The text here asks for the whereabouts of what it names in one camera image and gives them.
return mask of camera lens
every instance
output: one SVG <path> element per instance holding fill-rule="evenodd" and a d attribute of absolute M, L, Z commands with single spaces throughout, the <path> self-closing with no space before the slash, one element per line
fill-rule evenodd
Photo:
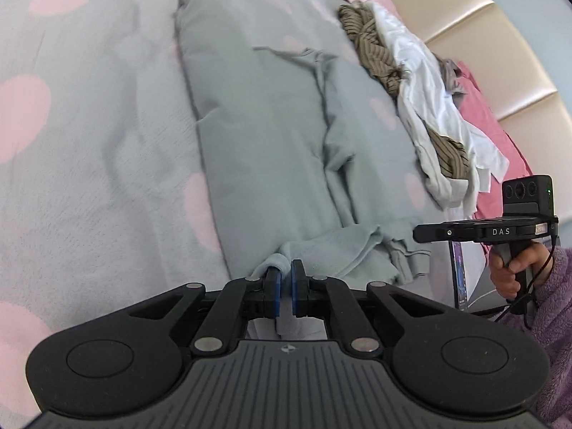
<path fill-rule="evenodd" d="M 529 182 L 528 183 L 528 195 L 530 195 L 531 197 L 533 197 L 534 195 L 536 195 L 537 192 L 537 185 L 534 182 Z"/>
<path fill-rule="evenodd" d="M 510 185 L 504 186 L 504 197 L 505 198 L 512 198 L 513 197 L 513 188 Z"/>
<path fill-rule="evenodd" d="M 517 183 L 516 186 L 514 186 L 514 195 L 516 195 L 517 198 L 524 198 L 524 193 L 526 193 L 524 184 L 522 182 Z"/>

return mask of sweatshirt sleeve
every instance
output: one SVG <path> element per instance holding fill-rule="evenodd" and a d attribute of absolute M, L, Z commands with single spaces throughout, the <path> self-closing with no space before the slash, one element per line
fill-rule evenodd
<path fill-rule="evenodd" d="M 554 250 L 554 269 L 529 303 L 529 325 L 507 314 L 501 322 L 530 332 L 550 358 L 550 375 L 537 400 L 537 413 L 556 429 L 572 428 L 572 249 Z"/>

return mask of beige headboard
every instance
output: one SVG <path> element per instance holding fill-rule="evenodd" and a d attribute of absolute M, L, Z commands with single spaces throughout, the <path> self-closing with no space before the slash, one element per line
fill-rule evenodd
<path fill-rule="evenodd" d="M 533 172 L 552 176 L 560 221 L 572 220 L 572 119 L 499 6 L 492 0 L 393 2 L 407 27 L 432 51 L 468 65 Z"/>

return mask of hand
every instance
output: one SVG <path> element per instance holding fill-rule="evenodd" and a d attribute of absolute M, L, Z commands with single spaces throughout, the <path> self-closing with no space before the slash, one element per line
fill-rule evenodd
<path fill-rule="evenodd" d="M 502 258 L 493 250 L 489 258 L 489 266 L 491 268 L 491 281 L 493 281 L 499 295 L 506 299 L 516 298 L 521 285 L 516 281 L 515 274 L 524 271 L 528 266 L 532 266 L 533 275 L 536 274 L 548 256 L 550 256 L 550 251 L 543 244 L 533 242 L 531 246 L 508 264 L 508 268 L 505 268 Z M 535 287 L 540 287 L 548 280 L 553 264 L 554 260 L 551 259 L 534 281 Z"/>

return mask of bed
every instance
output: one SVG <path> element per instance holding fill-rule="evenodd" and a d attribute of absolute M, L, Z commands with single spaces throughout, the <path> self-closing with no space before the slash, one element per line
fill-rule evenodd
<path fill-rule="evenodd" d="M 342 0 L 223 1 L 252 47 L 311 47 L 359 68 L 337 19 Z M 500 8 L 491 0 L 392 1 L 430 50 L 471 68 L 533 172 L 552 176 L 557 215 L 572 219 L 572 183 L 559 166 L 572 158 L 572 120 Z M 230 279 L 174 30 L 178 6 L 179 0 L 0 0 L 4 429 L 21 427 L 37 412 L 24 365 L 50 333 L 188 281 L 216 290 Z M 385 99 L 372 105 L 406 141 L 392 107 Z M 424 189 L 410 144 L 404 157 L 400 185 L 411 211 L 422 222 L 453 219 Z M 477 266 L 474 289 L 484 254 L 477 245 L 466 251 L 474 260 L 468 264 Z M 428 272 L 407 288 L 451 303 L 446 244 L 433 247 Z"/>

